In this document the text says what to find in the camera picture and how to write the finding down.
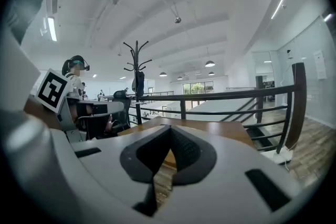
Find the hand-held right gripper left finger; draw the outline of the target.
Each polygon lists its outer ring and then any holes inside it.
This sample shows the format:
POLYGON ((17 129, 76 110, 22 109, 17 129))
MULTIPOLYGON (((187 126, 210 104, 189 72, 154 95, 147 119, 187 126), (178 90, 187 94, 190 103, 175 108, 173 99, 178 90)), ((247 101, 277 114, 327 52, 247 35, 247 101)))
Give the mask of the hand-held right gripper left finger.
POLYGON ((152 172, 136 155, 123 150, 169 130, 156 126, 143 132, 70 144, 52 130, 54 155, 66 183, 52 199, 62 223, 172 223, 156 206, 152 172))

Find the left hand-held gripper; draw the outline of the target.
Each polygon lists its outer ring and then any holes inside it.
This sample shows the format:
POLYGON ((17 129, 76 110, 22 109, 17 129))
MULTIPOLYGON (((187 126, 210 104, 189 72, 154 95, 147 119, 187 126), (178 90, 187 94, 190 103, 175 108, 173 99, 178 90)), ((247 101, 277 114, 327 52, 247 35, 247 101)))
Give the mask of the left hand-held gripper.
POLYGON ((122 102, 80 101, 71 80, 52 69, 44 76, 35 98, 56 114, 57 122, 70 142, 82 142, 86 138, 73 121, 70 106, 76 105, 78 115, 114 114, 124 109, 122 102))

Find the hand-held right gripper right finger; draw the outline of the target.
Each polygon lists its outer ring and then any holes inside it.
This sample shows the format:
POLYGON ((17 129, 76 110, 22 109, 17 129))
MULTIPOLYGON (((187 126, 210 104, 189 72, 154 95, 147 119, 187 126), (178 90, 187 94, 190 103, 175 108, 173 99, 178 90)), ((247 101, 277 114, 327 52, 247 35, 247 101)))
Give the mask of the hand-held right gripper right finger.
POLYGON ((157 211, 163 223, 269 223, 271 208, 246 175, 253 169, 263 172, 290 199, 301 192, 284 168, 247 144, 188 127, 176 129, 210 143, 217 161, 201 182, 173 187, 157 211))

